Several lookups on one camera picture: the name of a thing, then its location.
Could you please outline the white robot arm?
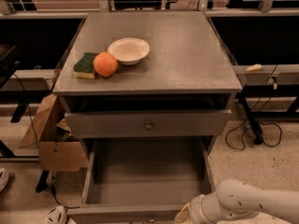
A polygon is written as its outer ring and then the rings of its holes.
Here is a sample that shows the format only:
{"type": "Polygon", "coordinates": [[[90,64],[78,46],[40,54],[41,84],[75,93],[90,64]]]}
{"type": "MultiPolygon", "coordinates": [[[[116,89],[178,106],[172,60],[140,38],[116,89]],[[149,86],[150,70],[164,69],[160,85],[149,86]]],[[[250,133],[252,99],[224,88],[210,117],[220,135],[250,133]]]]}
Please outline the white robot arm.
{"type": "Polygon", "coordinates": [[[176,215],[176,224],[217,224],[249,219],[266,213],[299,224],[297,191],[259,189],[246,182],[225,179],[214,192],[186,203],[176,215]]]}

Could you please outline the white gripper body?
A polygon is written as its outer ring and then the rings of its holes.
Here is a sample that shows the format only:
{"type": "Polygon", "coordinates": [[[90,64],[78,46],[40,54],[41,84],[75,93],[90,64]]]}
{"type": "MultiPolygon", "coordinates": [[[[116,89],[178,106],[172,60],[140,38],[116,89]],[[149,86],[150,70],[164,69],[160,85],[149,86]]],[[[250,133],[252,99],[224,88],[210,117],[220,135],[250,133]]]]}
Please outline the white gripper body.
{"type": "Polygon", "coordinates": [[[188,215],[189,215],[189,221],[192,224],[206,224],[206,217],[204,215],[203,205],[202,205],[203,199],[204,199],[204,195],[201,194],[193,198],[190,202],[188,208],[188,215]]]}

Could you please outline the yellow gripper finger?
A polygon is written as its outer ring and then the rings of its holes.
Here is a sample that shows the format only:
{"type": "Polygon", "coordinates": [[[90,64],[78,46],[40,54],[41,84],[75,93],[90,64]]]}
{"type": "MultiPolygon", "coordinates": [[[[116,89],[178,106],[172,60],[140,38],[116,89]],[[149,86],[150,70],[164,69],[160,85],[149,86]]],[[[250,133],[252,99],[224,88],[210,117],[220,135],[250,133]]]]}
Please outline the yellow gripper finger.
{"type": "Polygon", "coordinates": [[[190,207],[190,204],[186,203],[181,208],[181,210],[175,216],[175,219],[174,219],[175,224],[190,224],[189,207],[190,207]]]}

